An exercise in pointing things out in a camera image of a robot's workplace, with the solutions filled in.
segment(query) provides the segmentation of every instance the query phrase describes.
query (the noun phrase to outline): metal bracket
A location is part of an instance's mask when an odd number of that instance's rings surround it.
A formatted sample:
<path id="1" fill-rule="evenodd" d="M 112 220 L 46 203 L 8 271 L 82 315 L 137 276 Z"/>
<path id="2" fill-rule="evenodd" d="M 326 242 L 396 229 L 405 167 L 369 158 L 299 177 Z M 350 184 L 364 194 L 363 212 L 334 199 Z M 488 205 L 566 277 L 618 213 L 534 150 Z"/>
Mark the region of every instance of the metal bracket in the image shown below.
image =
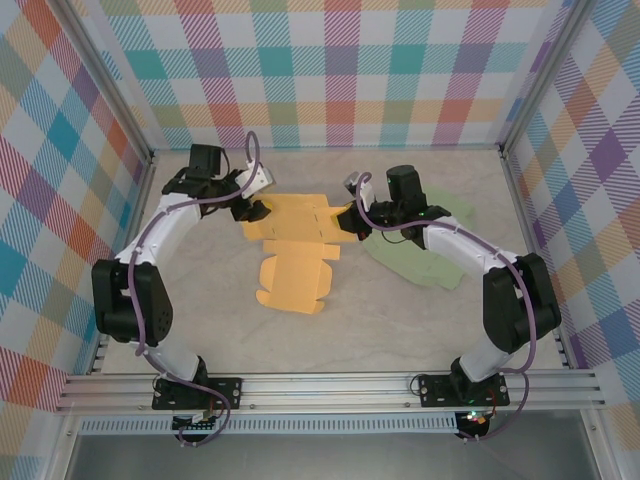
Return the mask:
<path id="1" fill-rule="evenodd" d="M 476 395 L 468 402 L 462 402 L 458 398 L 451 377 L 449 375 L 420 375 L 418 377 L 418 391 L 420 393 L 420 405 L 424 408 L 431 407 L 506 407 L 511 402 L 507 381 L 502 375 L 489 377 L 483 383 L 481 395 Z"/>
<path id="2" fill-rule="evenodd" d="M 211 390 L 224 396 L 231 406 L 231 410 L 240 408 L 242 394 L 241 378 L 213 378 L 207 379 L 206 385 Z M 163 378 L 154 382 L 153 410 L 202 410 L 210 411 L 222 409 L 222 400 L 213 397 L 206 392 L 200 392 L 186 385 L 172 382 Z"/>

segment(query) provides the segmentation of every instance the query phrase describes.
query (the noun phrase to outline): aluminum frame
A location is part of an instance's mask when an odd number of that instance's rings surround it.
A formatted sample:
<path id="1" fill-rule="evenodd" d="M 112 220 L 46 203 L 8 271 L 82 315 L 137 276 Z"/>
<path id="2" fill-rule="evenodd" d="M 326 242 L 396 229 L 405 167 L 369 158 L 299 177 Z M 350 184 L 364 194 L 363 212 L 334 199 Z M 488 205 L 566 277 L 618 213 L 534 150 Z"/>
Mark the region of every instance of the aluminum frame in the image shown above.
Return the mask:
<path id="1" fill-rule="evenodd" d="M 242 404 L 233 415 L 403 413 L 416 411 L 460 412 L 471 408 L 422 408 L 409 390 L 420 372 L 222 374 L 243 379 Z M 446 374 L 448 372 L 431 372 Z M 590 370 L 531 370 L 531 389 L 525 410 L 600 409 L 605 399 Z M 152 382 L 156 375 L 88 375 L 69 377 L 58 413 L 75 415 L 166 415 L 151 409 Z M 524 393 L 520 375 L 506 375 L 515 410 Z M 197 413 L 197 411 L 180 411 Z"/>

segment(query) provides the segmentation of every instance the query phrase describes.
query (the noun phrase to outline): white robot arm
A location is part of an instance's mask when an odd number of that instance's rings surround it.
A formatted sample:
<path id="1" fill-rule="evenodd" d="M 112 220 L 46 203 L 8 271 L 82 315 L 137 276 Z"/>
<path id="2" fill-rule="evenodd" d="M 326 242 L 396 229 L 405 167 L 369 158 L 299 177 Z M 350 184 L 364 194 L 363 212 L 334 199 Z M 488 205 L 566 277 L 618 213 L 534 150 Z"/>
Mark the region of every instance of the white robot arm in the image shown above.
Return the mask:
<path id="1" fill-rule="evenodd" d="M 169 260 L 187 233 L 200 220 L 218 208 L 229 208 L 236 221 L 256 221 L 268 213 L 260 201 L 251 201 L 253 194 L 274 183 L 268 169 L 247 161 L 247 170 L 230 171 L 221 179 L 220 156 L 224 150 L 208 145 L 193 145 L 189 166 L 164 187 L 163 195 L 154 214 L 164 214 L 147 233 L 144 244 L 139 244 L 140 233 L 114 260 L 99 260 L 92 270 L 96 322 L 102 333 L 111 335 L 116 341 L 139 346 L 137 326 L 132 300 L 126 295 L 128 284 L 126 270 L 136 251 L 135 284 L 140 307 L 146 324 L 144 354 L 159 367 L 175 377 L 192 382 L 206 369 L 204 362 L 192 353 L 178 336 L 169 332 L 173 317 L 171 303 L 162 282 Z M 251 179 L 251 172 L 257 168 Z M 251 183 L 234 199 L 216 204 L 215 208 L 194 200 L 228 196 Z M 181 208 L 176 205 L 190 203 Z"/>
<path id="2" fill-rule="evenodd" d="M 345 181 L 345 186 L 354 196 L 358 178 L 355 172 Z M 520 272 L 527 287 L 534 310 L 536 338 L 560 325 L 560 311 L 544 261 L 535 254 L 517 256 L 484 240 L 474 241 L 471 237 L 477 240 L 475 235 L 463 235 L 460 232 L 462 226 L 450 212 L 428 205 L 420 177 L 410 165 L 389 169 L 387 183 L 391 201 L 386 202 L 375 201 L 368 182 L 362 185 L 360 200 L 365 206 L 363 210 L 367 219 L 383 227 L 419 220 L 436 222 L 435 225 L 402 228 L 401 233 L 418 247 L 449 259 L 482 283 L 484 334 L 469 352 L 453 362 L 451 382 L 461 402 L 470 400 L 475 391 L 485 394 L 483 382 L 497 375 L 513 354 L 530 340 L 522 292 L 503 259 Z M 355 201 L 338 215 L 338 223 L 343 230 L 356 233 L 360 240 L 372 232 Z"/>

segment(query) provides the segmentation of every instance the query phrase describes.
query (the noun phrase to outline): colorful checkered pattern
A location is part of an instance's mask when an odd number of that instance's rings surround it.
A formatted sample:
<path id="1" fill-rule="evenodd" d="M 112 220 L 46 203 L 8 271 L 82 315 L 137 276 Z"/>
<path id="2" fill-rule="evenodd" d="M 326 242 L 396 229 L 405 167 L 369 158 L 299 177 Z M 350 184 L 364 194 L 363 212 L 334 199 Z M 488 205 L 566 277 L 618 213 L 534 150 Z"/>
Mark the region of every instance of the colorful checkered pattern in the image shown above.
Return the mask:
<path id="1" fill-rule="evenodd" d="M 95 338 L 90 271 L 119 249 L 142 162 L 44 0 L 0 0 L 0 478 Z"/>
<path id="2" fill-rule="evenodd" d="M 249 129 L 275 147 L 493 144 L 559 2 L 75 3 L 149 141 L 188 148 L 240 147 Z M 117 54 L 104 41 L 114 35 Z"/>
<path id="3" fill-rule="evenodd" d="M 502 130 L 500 131 L 500 135 L 498 136 L 498 143 L 504 143 L 507 134 L 511 130 L 514 120 L 518 116 L 518 113 L 520 113 L 522 104 L 529 96 L 529 93 L 531 93 L 533 84 L 537 80 L 542 66 L 547 61 L 547 58 L 552 51 L 553 44 L 560 35 L 562 27 L 564 26 L 569 12 L 571 11 L 571 8 L 575 4 L 575 2 L 576 0 L 563 0 L 562 6 L 560 7 L 556 18 L 554 19 L 553 24 L 551 25 L 551 28 L 549 29 L 549 32 L 547 33 L 547 36 L 542 43 L 542 47 L 540 47 L 540 51 L 538 52 L 538 55 L 536 55 L 535 61 L 531 64 L 531 68 L 529 69 L 529 73 L 527 73 L 525 81 L 520 87 L 518 96 L 516 97 L 515 102 L 513 102 L 511 110 L 509 111 L 509 115 L 507 116 L 507 121 L 502 126 Z"/>
<path id="4" fill-rule="evenodd" d="M 598 2 L 515 154 L 578 364 L 600 374 L 640 478 L 638 0 Z"/>

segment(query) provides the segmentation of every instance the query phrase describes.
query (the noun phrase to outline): beige floor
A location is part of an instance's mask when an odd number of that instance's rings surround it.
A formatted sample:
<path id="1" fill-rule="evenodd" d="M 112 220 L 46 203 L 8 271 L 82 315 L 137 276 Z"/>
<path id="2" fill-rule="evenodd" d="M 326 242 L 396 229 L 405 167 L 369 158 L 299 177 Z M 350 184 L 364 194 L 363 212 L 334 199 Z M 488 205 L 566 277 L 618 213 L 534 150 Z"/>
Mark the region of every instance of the beige floor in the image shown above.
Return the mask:
<path id="1" fill-rule="evenodd" d="M 243 165 L 240 152 L 231 153 Z M 525 245 L 498 156 L 493 151 L 265 151 L 262 161 L 282 193 L 325 193 L 332 205 L 350 201 L 342 180 L 369 170 L 379 199 L 385 171 L 413 164 L 422 183 L 449 189 L 476 208 L 476 231 L 515 252 Z M 188 162 L 188 153 L 162 153 L 147 204 Z M 482 331 L 480 285 L 413 285 L 378 264 L 361 245 L 343 244 L 330 262 L 331 293 L 324 311 L 303 315 L 271 310 L 256 298 L 261 243 L 249 243 L 228 212 L 207 217 L 180 245 L 164 281 L 174 308 L 172 333 L 207 362 L 210 372 L 354 372 L 448 369 Z M 526 352 L 514 364 L 520 365 Z M 539 342 L 534 368 L 560 368 L 550 336 Z M 132 349 L 111 341 L 105 373 L 152 371 Z"/>

